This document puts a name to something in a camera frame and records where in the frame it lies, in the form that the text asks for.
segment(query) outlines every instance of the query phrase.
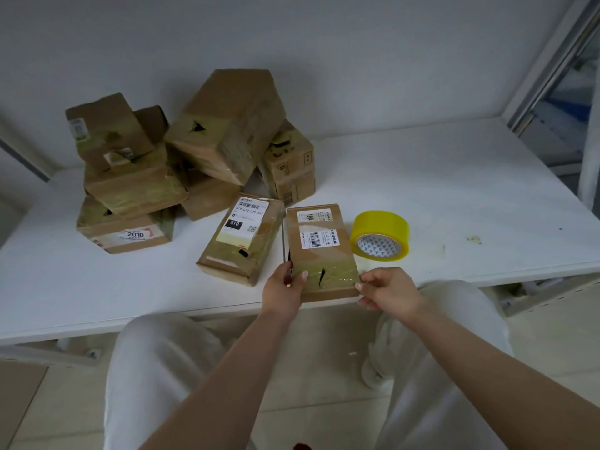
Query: white pants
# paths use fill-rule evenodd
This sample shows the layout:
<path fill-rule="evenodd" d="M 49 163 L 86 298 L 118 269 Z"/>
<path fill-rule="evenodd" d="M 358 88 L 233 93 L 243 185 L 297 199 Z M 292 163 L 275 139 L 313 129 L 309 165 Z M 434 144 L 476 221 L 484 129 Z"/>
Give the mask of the white pants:
<path fill-rule="evenodd" d="M 450 281 L 421 292 L 449 317 L 511 354 L 506 325 L 479 289 Z M 414 333 L 382 316 L 369 352 L 375 369 L 395 380 L 377 450 L 504 448 Z M 132 320 L 119 335 L 110 361 L 105 450 L 141 446 L 224 353 L 212 333 L 184 316 Z"/>

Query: hand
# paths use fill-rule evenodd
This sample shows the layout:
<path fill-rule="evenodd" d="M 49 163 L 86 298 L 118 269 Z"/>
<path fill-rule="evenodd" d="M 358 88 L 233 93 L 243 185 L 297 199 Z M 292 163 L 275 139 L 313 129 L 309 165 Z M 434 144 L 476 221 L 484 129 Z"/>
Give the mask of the hand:
<path fill-rule="evenodd" d="M 292 279 L 289 271 L 292 262 L 282 263 L 275 269 L 271 278 L 267 279 L 263 289 L 262 316 L 275 316 L 290 324 L 300 309 L 300 294 L 308 278 L 308 272 L 296 275 Z"/>
<path fill-rule="evenodd" d="M 401 268 L 376 268 L 361 275 L 356 288 L 364 295 L 358 304 L 368 310 L 383 310 L 402 323 L 420 310 L 429 309 L 427 300 Z"/>

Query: floor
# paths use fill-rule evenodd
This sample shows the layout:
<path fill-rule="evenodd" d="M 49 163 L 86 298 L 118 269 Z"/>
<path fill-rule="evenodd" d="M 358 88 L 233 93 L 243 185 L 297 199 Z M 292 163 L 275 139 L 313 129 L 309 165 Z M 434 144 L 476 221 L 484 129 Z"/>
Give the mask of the floor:
<path fill-rule="evenodd" d="M 600 405 L 600 292 L 509 320 L 516 356 Z M 388 397 L 366 387 L 360 366 L 379 314 L 356 305 L 303 310 L 286 337 L 252 437 L 261 450 L 373 448 Z M 207 324 L 225 341 L 251 317 Z M 116 334 L 89 337 L 104 348 L 97 368 L 49 368 L 11 450 L 101 449 L 104 383 Z"/>

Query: table surface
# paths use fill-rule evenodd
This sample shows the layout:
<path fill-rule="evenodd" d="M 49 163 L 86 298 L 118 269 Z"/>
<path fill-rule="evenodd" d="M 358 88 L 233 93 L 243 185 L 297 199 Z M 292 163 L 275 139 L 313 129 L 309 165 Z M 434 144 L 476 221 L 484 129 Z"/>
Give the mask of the table surface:
<path fill-rule="evenodd" d="M 411 226 L 409 256 L 356 257 L 361 271 L 397 264 L 418 286 L 600 271 L 600 221 L 499 119 L 314 145 L 317 192 L 298 206 L 339 204 L 349 233 L 356 215 L 375 209 Z M 254 288 L 201 272 L 195 262 L 224 212 L 180 218 L 172 242 L 111 256 L 75 231 L 82 201 L 82 171 L 56 174 L 0 250 L 0 343 L 117 331 L 148 313 L 255 311 L 266 277 L 284 259 L 280 236 Z M 481 244 L 468 240 L 475 236 Z"/>

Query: packing tape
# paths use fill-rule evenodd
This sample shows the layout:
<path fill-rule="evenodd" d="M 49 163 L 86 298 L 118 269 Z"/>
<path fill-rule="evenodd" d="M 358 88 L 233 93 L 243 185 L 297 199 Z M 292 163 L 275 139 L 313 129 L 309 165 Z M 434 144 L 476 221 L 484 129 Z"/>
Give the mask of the packing tape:
<path fill-rule="evenodd" d="M 350 243 L 358 256 L 391 262 L 409 253 L 410 226 L 404 218 L 390 212 L 369 211 L 354 220 Z"/>

